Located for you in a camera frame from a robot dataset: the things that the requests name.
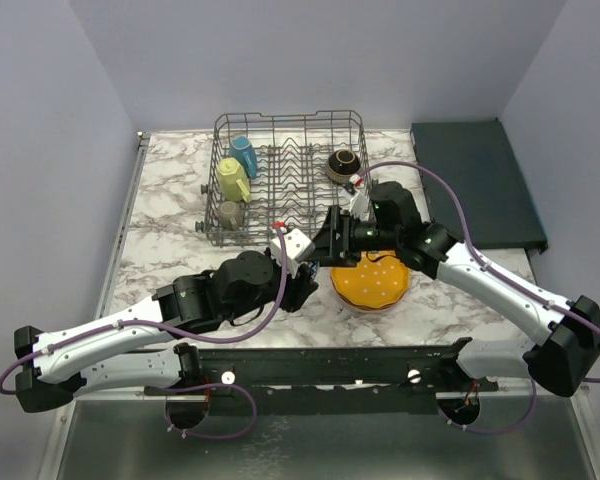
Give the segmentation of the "red patterned bowl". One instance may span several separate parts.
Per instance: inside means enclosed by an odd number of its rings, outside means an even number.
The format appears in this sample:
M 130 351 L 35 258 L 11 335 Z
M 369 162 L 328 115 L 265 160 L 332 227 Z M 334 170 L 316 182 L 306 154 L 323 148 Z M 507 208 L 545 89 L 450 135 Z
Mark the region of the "red patterned bowl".
M 314 280 L 320 269 L 319 263 L 316 261 L 305 262 L 304 266 L 307 268 L 310 278 Z

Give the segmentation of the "orange polka dot plate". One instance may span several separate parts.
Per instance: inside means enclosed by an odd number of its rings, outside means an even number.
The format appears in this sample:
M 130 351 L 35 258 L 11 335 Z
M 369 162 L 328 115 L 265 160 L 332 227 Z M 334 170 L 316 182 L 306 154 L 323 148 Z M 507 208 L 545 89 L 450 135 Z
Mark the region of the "orange polka dot plate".
M 343 293 L 371 290 L 406 294 L 410 277 L 411 270 L 390 250 L 364 252 L 355 267 L 336 267 L 330 271 L 332 287 Z

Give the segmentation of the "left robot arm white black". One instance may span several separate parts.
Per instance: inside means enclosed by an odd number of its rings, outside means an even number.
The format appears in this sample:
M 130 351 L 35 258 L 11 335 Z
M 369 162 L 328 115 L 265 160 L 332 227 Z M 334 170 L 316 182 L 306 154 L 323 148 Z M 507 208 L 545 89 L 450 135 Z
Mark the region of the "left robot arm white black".
M 27 413 L 55 410 L 99 389 L 138 384 L 194 393 L 200 368 L 172 357 L 123 373 L 137 349 L 174 339 L 217 343 L 213 332 L 262 307 L 295 312 L 318 288 L 315 270 L 270 251 L 244 251 L 215 270 L 184 275 L 138 303 L 57 332 L 24 326 L 14 332 L 14 394 Z

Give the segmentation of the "grey wire dish rack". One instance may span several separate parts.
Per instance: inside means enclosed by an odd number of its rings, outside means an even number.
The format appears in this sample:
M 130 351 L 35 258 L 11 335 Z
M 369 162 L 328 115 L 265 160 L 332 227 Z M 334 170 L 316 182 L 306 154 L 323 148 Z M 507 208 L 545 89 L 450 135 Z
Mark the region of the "grey wire dish rack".
M 258 175 L 250 181 L 253 200 L 241 204 L 243 224 L 228 230 L 217 216 L 224 197 L 216 167 L 229 155 L 230 141 L 241 135 L 255 148 Z M 264 247 L 275 221 L 315 235 L 329 207 L 345 202 L 343 188 L 328 178 L 326 170 L 329 156 L 342 149 L 356 154 L 362 168 L 369 166 L 362 117 L 350 109 L 221 114 L 214 124 L 208 181 L 201 187 L 206 195 L 204 219 L 195 230 L 217 247 Z

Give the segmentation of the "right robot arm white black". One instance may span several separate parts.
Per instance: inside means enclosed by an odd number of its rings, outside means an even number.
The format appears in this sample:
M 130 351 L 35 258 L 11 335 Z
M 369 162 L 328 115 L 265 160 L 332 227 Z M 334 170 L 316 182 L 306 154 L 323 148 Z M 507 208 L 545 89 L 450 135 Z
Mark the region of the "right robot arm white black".
M 367 251 L 390 250 L 406 267 L 454 286 L 511 321 L 525 334 L 515 341 L 468 341 L 440 367 L 440 379 L 460 392 L 476 378 L 530 378 L 570 397 L 600 357 L 600 307 L 580 296 L 547 292 L 472 251 L 438 223 L 421 218 L 411 192 L 395 181 L 374 186 L 366 203 L 374 217 L 360 220 L 329 208 L 313 238 L 310 260 L 354 267 Z

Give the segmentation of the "blue floral mug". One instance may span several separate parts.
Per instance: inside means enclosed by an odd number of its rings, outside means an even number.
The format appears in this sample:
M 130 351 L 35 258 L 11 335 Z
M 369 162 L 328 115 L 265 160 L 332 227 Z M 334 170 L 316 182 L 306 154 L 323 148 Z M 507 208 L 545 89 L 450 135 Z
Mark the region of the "blue floral mug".
M 244 135 L 230 140 L 229 156 L 236 159 L 244 168 L 249 179 L 255 179 L 258 174 L 258 160 L 251 141 Z

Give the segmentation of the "yellow green mug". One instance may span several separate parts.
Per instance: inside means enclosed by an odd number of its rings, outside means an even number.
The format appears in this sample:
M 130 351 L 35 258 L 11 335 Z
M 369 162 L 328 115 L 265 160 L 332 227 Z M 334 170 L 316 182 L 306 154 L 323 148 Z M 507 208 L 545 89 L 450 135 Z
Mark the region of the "yellow green mug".
M 233 157 L 222 159 L 216 168 L 216 175 L 221 192 L 227 201 L 245 203 L 252 201 L 249 178 L 238 160 Z

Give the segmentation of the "dark brown cream bowl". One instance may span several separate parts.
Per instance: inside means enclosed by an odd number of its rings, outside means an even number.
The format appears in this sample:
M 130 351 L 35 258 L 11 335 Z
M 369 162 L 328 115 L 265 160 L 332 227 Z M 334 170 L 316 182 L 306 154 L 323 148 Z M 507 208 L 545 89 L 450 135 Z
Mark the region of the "dark brown cream bowl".
M 326 175 L 336 184 L 344 184 L 359 172 L 361 161 L 358 155 L 349 149 L 333 152 L 326 162 Z

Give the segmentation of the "small grey cup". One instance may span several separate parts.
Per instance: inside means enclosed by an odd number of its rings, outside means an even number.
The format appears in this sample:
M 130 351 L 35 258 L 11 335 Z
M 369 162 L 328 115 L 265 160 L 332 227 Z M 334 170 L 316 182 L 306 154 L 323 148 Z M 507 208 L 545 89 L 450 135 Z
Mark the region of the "small grey cup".
M 236 231 L 243 225 L 244 212 L 239 203 L 224 201 L 217 209 L 217 217 L 223 229 Z

